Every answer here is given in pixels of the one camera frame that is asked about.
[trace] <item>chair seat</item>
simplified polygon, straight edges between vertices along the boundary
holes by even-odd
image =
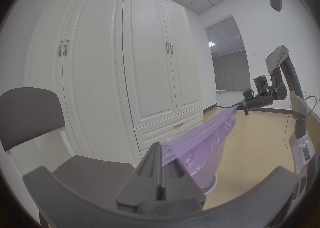
[[[131,164],[74,156],[53,174],[82,196],[103,207],[117,209],[116,195],[133,172]]]

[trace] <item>cabinet handle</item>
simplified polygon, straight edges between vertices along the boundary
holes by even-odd
[[[67,40],[66,40],[66,55],[68,54],[68,50],[67,50],[67,48],[68,48],[68,42],[69,42],[69,40],[67,39]]]
[[[167,54],[169,54],[169,42],[166,42]]]
[[[182,123],[181,123],[181,124],[179,124],[179,125],[174,126],[174,128],[181,127],[183,124],[184,124],[184,122],[182,122]]]
[[[60,42],[60,46],[59,46],[59,56],[61,56],[61,46],[62,46],[63,40]]]
[[[174,53],[174,50],[173,50],[173,44],[172,44],[172,43],[170,43],[170,46],[171,46],[171,54],[173,54],[173,53]]]

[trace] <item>wardrobe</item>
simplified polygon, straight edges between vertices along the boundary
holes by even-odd
[[[193,44],[171,0],[52,0],[24,86],[58,95],[75,154],[136,167],[151,144],[202,123]]]

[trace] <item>plastic bag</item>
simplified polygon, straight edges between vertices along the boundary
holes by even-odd
[[[200,188],[210,185],[224,144],[236,124],[238,106],[217,111],[208,122],[161,142],[162,166],[179,158]]]

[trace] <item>beige floor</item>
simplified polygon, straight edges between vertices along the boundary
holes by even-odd
[[[208,121],[216,110],[203,115]],[[205,209],[226,203],[261,182],[277,166],[294,171],[291,150],[285,147],[284,137],[287,114],[243,110],[236,114],[236,125],[226,140],[222,161],[218,168],[217,187],[207,195]],[[294,120],[289,117],[286,145],[294,130]]]

